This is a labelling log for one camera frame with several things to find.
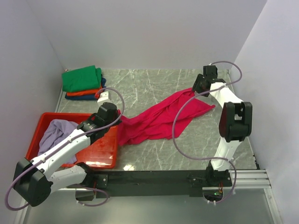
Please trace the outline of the pink red t-shirt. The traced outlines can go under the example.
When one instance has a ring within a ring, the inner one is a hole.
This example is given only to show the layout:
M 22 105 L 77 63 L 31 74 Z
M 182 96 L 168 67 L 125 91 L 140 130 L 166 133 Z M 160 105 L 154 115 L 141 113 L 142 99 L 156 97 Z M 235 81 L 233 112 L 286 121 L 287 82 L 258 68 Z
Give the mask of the pink red t-shirt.
M 177 91 L 133 118 L 122 116 L 117 133 L 119 146 L 137 145 L 145 140 L 171 139 L 173 121 L 179 109 L 193 96 L 195 94 L 190 88 Z M 214 108 L 214 105 L 193 99 L 176 121 L 175 137 L 179 137 L 194 118 Z

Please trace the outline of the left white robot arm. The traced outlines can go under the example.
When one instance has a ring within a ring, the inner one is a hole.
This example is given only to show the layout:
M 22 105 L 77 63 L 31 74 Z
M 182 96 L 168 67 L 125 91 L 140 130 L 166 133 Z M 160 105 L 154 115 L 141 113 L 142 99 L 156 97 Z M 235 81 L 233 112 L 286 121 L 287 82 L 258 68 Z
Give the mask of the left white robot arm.
M 117 106 L 103 103 L 97 113 L 81 122 L 64 140 L 42 155 L 21 159 L 14 172 L 13 189 L 32 207 L 43 203 L 47 197 L 62 188 L 81 185 L 93 187 L 94 170 L 84 162 L 64 170 L 58 168 L 76 153 L 102 138 L 111 126 L 120 123 Z

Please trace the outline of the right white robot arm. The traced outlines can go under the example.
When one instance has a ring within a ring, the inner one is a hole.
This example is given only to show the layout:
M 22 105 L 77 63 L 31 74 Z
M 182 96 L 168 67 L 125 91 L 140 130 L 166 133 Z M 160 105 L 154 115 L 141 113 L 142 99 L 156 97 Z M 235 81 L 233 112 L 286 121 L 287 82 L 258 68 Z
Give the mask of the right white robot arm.
M 251 134 L 253 106 L 250 102 L 238 98 L 229 89 L 228 84 L 218 78 L 215 65 L 203 67 L 203 73 L 197 75 L 192 91 L 205 97 L 214 97 L 222 107 L 219 121 L 221 139 L 215 158 L 209 161 L 205 174 L 206 183 L 216 186 L 229 179 L 229 162 L 241 142 Z

